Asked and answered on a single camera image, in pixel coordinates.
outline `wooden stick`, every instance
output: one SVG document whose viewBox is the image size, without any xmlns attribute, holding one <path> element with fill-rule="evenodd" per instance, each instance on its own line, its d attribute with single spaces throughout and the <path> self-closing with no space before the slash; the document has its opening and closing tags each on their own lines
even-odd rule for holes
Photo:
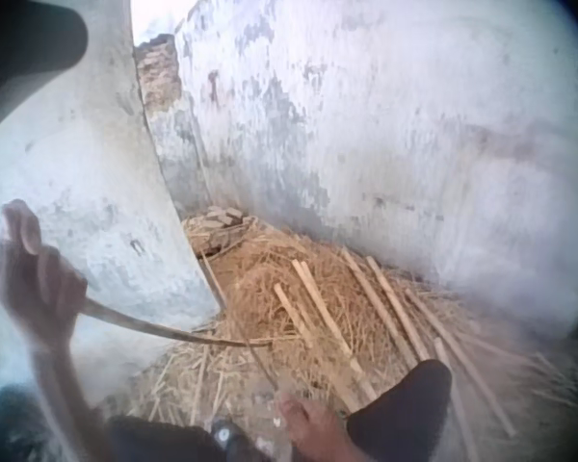
<svg viewBox="0 0 578 462">
<path fill-rule="evenodd" d="M 323 369 L 324 374 L 328 378 L 332 387 L 334 387 L 334 390 L 336 391 L 338 397 L 345 403 L 345 406 L 347 406 L 349 412 L 356 412 L 357 410 L 359 410 L 361 406 L 354 392 L 349 387 L 347 387 L 344 380 L 342 380 L 336 374 L 331 364 L 325 359 L 325 355 L 319 349 L 319 346 L 315 342 L 312 333 L 310 332 L 310 330 L 308 330 L 308 327 L 306 327 L 306 324 L 302 320 L 300 313 L 296 311 L 296 309 L 293 307 L 293 305 L 287 298 L 287 295 L 280 287 L 280 284 L 274 285 L 274 292 L 276 292 L 276 296 L 280 300 L 280 304 L 282 304 L 282 307 L 289 315 L 289 318 L 291 318 L 291 321 L 298 329 L 298 332 L 300 332 L 300 335 L 302 335 L 302 338 L 306 343 L 306 346 L 314 353 L 315 357 L 317 358 L 317 361 L 319 362 L 320 367 Z"/>
<path fill-rule="evenodd" d="M 537 352 L 535 353 L 535 356 L 546 369 L 554 373 L 564 384 L 569 384 L 570 380 L 561 371 L 559 371 L 559 369 L 557 369 L 554 364 L 548 361 L 543 354 Z"/>
<path fill-rule="evenodd" d="M 207 258 L 205 258 L 205 256 L 203 256 L 203 264 L 205 265 L 205 267 L 208 271 L 208 274 L 210 275 L 210 279 L 212 279 L 212 283 L 214 284 L 214 287 L 216 289 L 216 293 L 219 295 L 220 302 L 221 302 L 224 310 L 226 310 L 227 299 L 224 296 L 223 289 L 221 289 L 221 285 L 219 284 L 219 281 L 216 278 L 216 275 L 214 274 L 214 272 L 212 271 L 212 267 L 210 267 L 210 263 L 208 262 Z M 235 325 L 238 327 L 238 330 L 240 331 L 240 335 L 242 336 L 245 343 L 247 344 L 247 347 L 249 348 L 249 351 L 250 351 L 250 355 L 254 359 L 254 362 L 257 363 L 259 370 L 263 372 L 263 375 L 270 382 L 270 385 L 272 385 L 272 388 L 274 389 L 274 391 L 277 392 L 278 391 L 278 383 L 272 378 L 272 376 L 270 375 L 268 370 L 263 365 L 263 361 L 261 361 L 261 358 L 259 357 L 259 355 L 252 348 L 252 345 L 250 344 L 249 339 L 247 338 L 247 336 L 244 332 L 244 329 L 242 328 L 242 324 L 238 321 L 238 319 L 236 317 L 234 317 L 233 320 L 235 322 Z"/>
<path fill-rule="evenodd" d="M 191 411 L 191 421 L 190 421 L 191 426 L 195 424 L 197 413 L 199 412 L 199 401 L 201 400 L 201 387 L 203 386 L 203 376 L 205 375 L 205 363 L 207 362 L 209 353 L 210 353 L 210 346 L 206 345 L 203 348 L 203 359 L 201 360 L 201 366 L 199 367 L 199 375 L 197 377 L 197 387 L 195 388 L 195 399 L 193 399 L 193 410 Z"/>
<path fill-rule="evenodd" d="M 548 399 L 549 401 L 553 401 L 553 402 L 558 402 L 559 404 L 562 404 L 563 406 L 570 407 L 572 409 L 578 407 L 578 404 L 576 404 L 575 402 L 573 402 L 569 399 L 557 397 L 555 395 L 551 395 L 550 393 L 545 392 L 543 390 L 532 390 L 532 393 L 537 397 Z"/>
<path fill-rule="evenodd" d="M 160 403 L 161 400 L 158 397 L 156 397 L 156 399 L 154 400 L 154 405 L 152 406 L 152 412 L 150 412 L 150 415 L 147 417 L 149 422 L 152 422 L 152 419 L 154 419 L 154 416 L 156 415 L 156 411 Z"/>
<path fill-rule="evenodd" d="M 308 267 L 306 262 L 302 262 L 300 264 L 300 263 L 298 263 L 297 260 L 292 261 L 291 264 L 293 265 L 294 269 L 298 273 L 298 276 L 302 280 L 302 283 L 306 287 L 306 290 L 310 294 L 310 297 L 312 298 L 312 301 L 315 303 L 317 310 L 319 310 L 319 313 L 321 313 L 321 317 L 324 319 L 326 326 L 331 331 L 332 335 L 334 336 L 334 338 L 338 342 L 338 345 L 340 345 L 341 350 L 343 351 L 343 353 L 345 354 L 345 356 L 349 360 L 349 366 L 354 371 L 355 378 L 356 378 L 357 383 L 359 384 L 360 388 L 366 394 L 366 397 L 368 399 L 370 399 L 371 401 L 374 401 L 378 397 L 377 393 L 375 392 L 375 389 L 373 389 L 373 386 L 371 385 L 370 381 L 366 377 L 366 374 L 364 373 L 364 369 L 361 368 L 361 366 L 359 365 L 359 363 L 355 359 L 354 353 L 352 352 L 351 348 L 349 347 L 349 345 L 347 345 L 347 342 L 345 341 L 345 338 L 343 337 L 343 334 L 340 331 L 338 324 L 336 323 L 334 318 L 329 313 L 328 307 L 326 306 L 326 303 L 324 302 L 323 298 L 321 297 L 321 293 L 319 292 L 319 289 L 317 288 L 317 284 L 315 283 L 315 279 L 312 276 L 312 273 L 310 272 L 310 268 Z"/>
<path fill-rule="evenodd" d="M 138 320 L 128 315 L 124 315 L 116 310 L 106 307 L 97 301 L 86 298 L 82 313 L 91 318 L 100 321 L 108 322 L 109 324 L 118 325 L 125 329 L 135 330 L 144 334 L 155 335 L 157 337 L 164 337 L 166 339 L 179 340 L 180 342 L 188 342 L 192 344 L 205 345 L 220 345 L 223 347 L 247 347 L 245 342 L 236 342 L 234 340 L 214 339 L 212 337 L 204 337 L 201 335 L 194 335 L 183 330 L 174 329 L 172 327 L 165 327 L 164 325 L 153 324 L 152 322 Z M 268 347 L 271 343 L 263 344 L 252 343 L 252 347 Z"/>
<path fill-rule="evenodd" d="M 476 383 L 482 392 L 482 395 L 484 395 L 484 398 L 490 406 L 490 409 L 492 409 L 494 415 L 497 417 L 497 419 L 499 419 L 508 436 L 512 438 L 516 434 L 516 430 L 513 427 L 512 421 L 510 421 L 510 418 L 503 410 L 503 407 L 501 407 L 501 404 L 499 403 L 496 395 L 494 395 L 492 390 L 490 390 L 490 387 L 488 387 L 486 381 L 482 378 L 477 368 L 473 365 L 473 362 L 471 362 L 471 360 L 464 353 L 459 343 L 454 337 L 452 337 L 452 334 L 447 331 L 441 321 L 436 318 L 431 310 L 429 310 L 426 305 L 417 296 L 415 296 L 410 289 L 406 289 L 405 293 L 407 294 L 408 299 L 411 300 L 411 302 L 422 312 L 422 315 L 424 315 L 434 330 L 436 330 L 436 332 L 441 336 L 445 343 L 450 347 L 452 352 L 457 356 L 457 358 L 459 358 L 462 366 L 466 369 L 469 376 Z"/>
<path fill-rule="evenodd" d="M 351 254 L 347 251 L 347 249 L 343 248 L 341 250 L 341 253 L 345 258 L 345 260 L 347 261 L 347 264 L 349 265 L 349 268 L 354 274 L 355 279 L 357 279 L 359 285 L 362 286 L 362 289 L 366 293 L 366 296 L 368 297 L 372 305 L 375 307 L 375 310 L 377 310 L 377 313 L 379 314 L 381 320 L 385 324 L 385 327 L 387 327 L 387 330 L 390 336 L 392 337 L 392 340 L 394 341 L 396 347 L 401 352 L 401 355 L 405 359 L 405 362 L 407 363 L 410 369 L 414 368 L 417 365 L 415 356 L 413 356 L 411 348 L 407 344 L 405 338 L 398 331 L 398 328 L 396 327 L 396 324 L 392 319 L 392 315 L 390 315 L 389 311 L 385 309 L 385 306 L 383 305 L 383 302 L 375 292 L 375 289 L 373 289 L 373 286 L 371 286 L 370 282 L 368 282 L 368 279 L 366 279 L 366 276 L 359 268 L 359 266 L 357 265 Z"/>
<path fill-rule="evenodd" d="M 456 375 L 452 370 L 452 365 L 450 364 L 450 359 L 445 351 L 445 346 L 439 337 L 434 339 L 434 352 L 444 365 L 448 367 L 452 373 L 452 407 L 454 408 L 454 414 L 456 414 L 456 419 L 460 427 L 460 436 L 464 442 L 464 448 L 466 449 L 466 455 L 469 462 L 479 462 L 480 455 L 478 454 L 477 446 L 475 445 L 475 440 L 473 438 L 473 432 L 466 419 L 466 413 L 464 412 L 464 405 L 462 404 L 462 399 L 460 398 L 460 390 L 457 385 Z"/>
<path fill-rule="evenodd" d="M 464 334 L 462 332 L 457 332 L 456 336 L 461 339 L 463 342 L 468 343 L 470 345 L 475 345 L 476 347 L 480 347 L 486 351 L 489 351 L 497 356 L 501 356 L 502 358 L 506 358 L 514 363 L 518 364 L 525 364 L 528 366 L 533 365 L 533 361 L 526 356 L 522 356 L 520 354 L 512 353 L 510 351 L 505 351 L 504 349 L 500 348 L 499 346 L 495 346 L 485 342 L 484 340 L 476 339 L 472 335 Z"/>
<path fill-rule="evenodd" d="M 389 282 L 387 282 L 387 279 L 383 275 L 383 272 L 379 268 L 379 265 L 377 265 L 375 259 L 373 257 L 366 257 L 366 262 L 368 262 L 368 265 L 375 274 L 375 277 L 377 277 L 377 280 L 381 284 L 381 288 L 385 292 L 385 296 L 391 303 L 392 308 L 394 308 L 394 313 L 396 313 L 396 316 L 403 325 L 403 328 L 407 333 L 408 339 L 413 345 L 413 349 L 417 353 L 417 357 L 420 359 L 420 361 L 426 361 L 431 357 L 431 355 L 428 353 L 428 350 L 426 349 L 424 342 L 422 342 L 422 339 L 420 338 L 417 329 L 413 325 L 411 318 L 407 315 L 407 312 L 405 311 L 405 307 L 401 303 L 401 300 L 398 299 L 396 293 L 389 285 Z"/>
</svg>

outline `bamboo stick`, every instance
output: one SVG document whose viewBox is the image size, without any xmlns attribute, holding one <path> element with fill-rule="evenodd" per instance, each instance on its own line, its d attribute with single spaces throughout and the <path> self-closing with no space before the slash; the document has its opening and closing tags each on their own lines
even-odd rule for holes
<svg viewBox="0 0 578 462">
<path fill-rule="evenodd" d="M 460 436 L 462 437 L 462 442 L 464 443 L 464 448 L 466 449 L 466 455 L 469 462 L 479 462 L 480 455 L 478 453 L 477 446 L 475 445 L 475 439 L 473 438 L 473 432 L 466 419 L 466 413 L 464 412 L 464 405 L 462 404 L 462 399 L 460 397 L 460 390 L 456 383 L 456 375 L 452 370 L 452 365 L 450 364 L 450 359 L 448 358 L 447 352 L 445 351 L 445 346 L 439 337 L 434 339 L 434 352 L 443 364 L 445 364 L 450 372 L 452 373 L 452 407 L 454 408 L 454 414 L 459 423 Z"/>
<path fill-rule="evenodd" d="M 462 350 L 456 339 L 454 339 L 452 334 L 448 332 L 448 330 L 441 323 L 441 321 L 436 318 L 436 316 L 431 312 L 431 310 L 429 310 L 426 307 L 426 305 L 417 296 L 415 296 L 415 294 L 410 289 L 406 289 L 405 293 L 407 294 L 409 300 L 411 300 L 411 302 L 422 312 L 426 320 L 430 323 L 430 325 L 434 328 L 434 330 L 436 330 L 436 332 L 441 336 L 441 338 L 445 341 L 445 343 L 450 347 L 452 352 L 457 356 L 457 358 L 459 358 L 460 363 L 466 369 L 469 376 L 476 383 L 480 392 L 482 392 L 482 395 L 486 399 L 486 402 L 490 406 L 490 409 L 497 417 L 497 419 L 499 419 L 501 425 L 505 429 L 508 436 L 510 436 L 510 438 L 515 436 L 516 430 L 513 427 L 512 421 L 510 421 L 510 418 L 503 410 L 503 407 L 499 403 L 497 396 L 494 395 L 492 390 L 490 390 L 490 387 L 488 387 L 486 381 L 482 378 L 482 375 L 473 365 L 473 362 L 464 353 L 464 351 Z"/>
<path fill-rule="evenodd" d="M 306 327 L 306 324 L 302 320 L 300 313 L 298 313 L 298 311 L 291 304 L 287 298 L 287 295 L 280 287 L 280 284 L 274 285 L 274 292 L 276 292 L 276 296 L 280 300 L 280 304 L 289 315 L 289 318 L 291 318 L 291 321 L 298 329 L 298 332 L 300 332 L 300 335 L 302 335 L 306 346 L 314 353 L 317 361 L 324 371 L 324 374 L 336 391 L 338 397 L 345 403 L 345 406 L 347 406 L 349 412 L 356 412 L 359 410 L 361 406 L 354 392 L 345 384 L 344 380 L 336 374 L 332 365 L 326 360 L 324 353 L 318 347 L 312 333 L 310 330 L 308 330 L 308 327 Z"/>
<path fill-rule="evenodd" d="M 456 336 L 465 343 L 480 347 L 486 351 L 489 351 L 493 354 L 496 354 L 497 356 L 501 356 L 502 358 L 506 358 L 506 359 L 508 359 L 514 363 L 525 364 L 527 366 L 533 365 L 533 361 L 526 356 L 512 353 L 510 351 L 505 351 L 504 349 L 500 348 L 499 346 L 492 345 L 492 344 L 490 344 L 484 340 L 476 339 L 472 335 L 464 334 L 462 332 L 457 332 Z"/>
<path fill-rule="evenodd" d="M 408 367 L 410 369 L 414 368 L 417 365 L 415 356 L 413 355 L 411 348 L 409 347 L 405 338 L 398 331 L 398 328 L 396 327 L 396 324 L 392 319 L 392 315 L 390 315 L 389 311 L 385 309 L 385 306 L 383 305 L 383 302 L 375 292 L 375 289 L 373 289 L 373 286 L 371 286 L 370 282 L 368 282 L 368 279 L 366 279 L 366 276 L 359 268 L 359 266 L 357 265 L 351 254 L 347 251 L 347 249 L 343 248 L 341 250 L 341 253 L 345 258 L 345 261 L 349 265 L 349 268 L 351 269 L 352 273 L 354 274 L 355 279 L 357 279 L 359 285 L 362 286 L 362 289 L 366 293 L 366 296 L 372 303 L 373 307 L 375 307 L 375 310 L 377 310 L 377 313 L 381 317 L 381 320 L 385 324 L 385 327 L 387 327 L 387 331 L 389 332 L 390 336 L 392 337 L 392 340 L 396 344 L 396 347 L 401 352 L 401 355 L 405 359 L 405 362 L 407 363 Z"/>
<path fill-rule="evenodd" d="M 385 296 L 392 305 L 392 308 L 394 308 L 394 313 L 396 313 L 396 316 L 400 320 L 401 325 L 403 326 L 405 332 L 407 333 L 408 339 L 413 345 L 413 349 L 417 353 L 417 357 L 420 359 L 420 361 L 426 361 L 431 356 L 428 353 L 428 350 L 426 349 L 424 342 L 422 342 L 422 339 L 420 338 L 417 329 L 413 325 L 411 318 L 407 315 L 407 312 L 405 311 L 405 307 L 401 303 L 401 300 L 399 300 L 398 297 L 396 296 L 396 293 L 394 293 L 394 290 L 389 285 L 389 282 L 383 275 L 383 272 L 379 268 L 379 265 L 377 265 L 375 259 L 373 257 L 366 257 L 366 262 L 368 262 L 368 265 L 373 270 L 375 277 L 377 277 L 377 280 L 381 284 L 381 288 L 385 292 Z"/>
<path fill-rule="evenodd" d="M 375 392 L 375 390 L 373 389 L 373 386 L 371 385 L 370 381 L 366 377 L 366 374 L 364 373 L 364 369 L 361 368 L 361 366 L 357 362 L 357 359 L 355 359 L 354 353 L 352 352 L 351 348 L 349 347 L 349 345 L 345 341 L 345 338 L 343 337 L 343 334 L 340 331 L 338 324 L 336 323 L 334 318 L 329 313 L 328 307 L 326 306 L 326 303 L 324 302 L 323 298 L 321 297 L 321 293 L 319 292 L 319 289 L 317 288 L 317 284 L 315 282 L 315 279 L 312 276 L 312 273 L 310 272 L 310 268 L 308 267 L 306 262 L 302 262 L 300 264 L 300 263 L 298 263 L 297 260 L 292 261 L 291 264 L 293 265 L 294 269 L 298 273 L 298 276 L 302 280 L 302 283 L 306 287 L 306 290 L 310 294 L 312 301 L 314 302 L 315 306 L 317 307 L 317 310 L 321 314 L 321 317 L 323 318 L 324 322 L 326 323 L 326 326 L 331 331 L 332 335 L 334 336 L 334 338 L 338 342 L 338 345 L 340 345 L 341 350 L 343 351 L 343 353 L 345 354 L 345 356 L 349 360 L 349 366 L 351 367 L 351 369 L 355 373 L 355 379 L 357 380 L 359 387 L 362 389 L 362 391 L 364 392 L 364 394 L 366 395 L 366 397 L 369 400 L 374 401 L 378 397 L 377 393 Z"/>
<path fill-rule="evenodd" d="M 195 424 L 195 420 L 197 419 L 197 414 L 199 412 L 199 401 L 201 400 L 201 388 L 203 387 L 203 376 L 205 375 L 205 365 L 207 363 L 209 353 L 210 353 L 210 346 L 206 345 L 203 348 L 203 359 L 201 360 L 201 366 L 199 366 L 199 375 L 197 376 L 195 399 L 193 399 L 193 410 L 191 411 L 191 421 L 190 421 L 191 426 Z"/>
</svg>

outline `finger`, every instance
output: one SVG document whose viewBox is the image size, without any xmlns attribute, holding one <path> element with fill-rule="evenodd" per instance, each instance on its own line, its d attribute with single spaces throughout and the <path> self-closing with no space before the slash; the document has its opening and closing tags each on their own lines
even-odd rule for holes
<svg viewBox="0 0 578 462">
<path fill-rule="evenodd" d="M 60 252 L 56 247 L 44 245 L 40 248 L 38 273 L 40 297 L 50 306 L 56 306 L 60 293 Z"/>
<path fill-rule="evenodd" d="M 15 273 L 24 263 L 23 247 L 13 241 L 0 239 L 0 301 L 6 307 L 10 307 L 10 291 L 19 290 L 16 282 L 19 280 Z"/>
<path fill-rule="evenodd" d="M 12 202 L 2 207 L 0 218 L 2 219 L 0 239 L 21 244 L 21 233 L 19 231 L 21 215 Z"/>
<path fill-rule="evenodd" d="M 13 200 L 7 207 L 18 215 L 18 233 L 26 251 L 38 255 L 41 246 L 39 219 L 21 199 Z"/>
<path fill-rule="evenodd" d="M 312 399 L 300 399 L 300 405 L 311 421 L 321 419 L 328 412 L 328 408 L 323 403 Z"/>
<path fill-rule="evenodd" d="M 278 400 L 278 411 L 287 424 L 287 432 L 292 440 L 300 440 L 308 428 L 308 416 L 302 404 L 291 396 L 281 396 Z"/>
<path fill-rule="evenodd" d="M 88 281 L 80 276 L 70 263 L 62 259 L 62 284 L 58 295 L 58 316 L 64 320 L 75 316 L 82 309 L 86 299 Z"/>
</svg>

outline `concrete wall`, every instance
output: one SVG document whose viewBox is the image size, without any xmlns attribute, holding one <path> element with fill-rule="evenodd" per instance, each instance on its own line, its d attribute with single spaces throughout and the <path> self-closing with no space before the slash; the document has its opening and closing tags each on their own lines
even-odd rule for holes
<svg viewBox="0 0 578 462">
<path fill-rule="evenodd" d="M 15 197 L 28 201 L 44 238 L 88 277 L 91 297 L 148 321 L 202 324 L 218 305 L 184 239 L 145 128 L 129 3 L 61 5 L 83 16 L 89 47 L 77 66 L 0 125 L 0 206 Z M 13 87 L 3 91 L 8 97 Z M 98 401 L 123 386 L 167 344 L 80 317 L 73 353 L 88 397 Z M 0 385 L 28 377 L 0 309 Z"/>
<path fill-rule="evenodd" d="M 538 329 L 576 322 L 578 29 L 556 2 L 184 6 L 182 104 L 213 202 Z"/>
</svg>

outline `leg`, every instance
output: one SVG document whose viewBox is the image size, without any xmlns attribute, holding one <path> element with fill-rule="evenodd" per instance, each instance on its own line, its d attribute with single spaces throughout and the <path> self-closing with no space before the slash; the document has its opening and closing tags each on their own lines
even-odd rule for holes
<svg viewBox="0 0 578 462">
<path fill-rule="evenodd" d="M 107 431 L 119 462 L 224 462 L 224 451 L 203 428 L 113 417 Z"/>
<path fill-rule="evenodd" d="M 427 461 L 445 423 L 452 375 L 439 361 L 418 364 L 394 388 L 347 420 L 354 443 L 378 461 Z"/>
</svg>

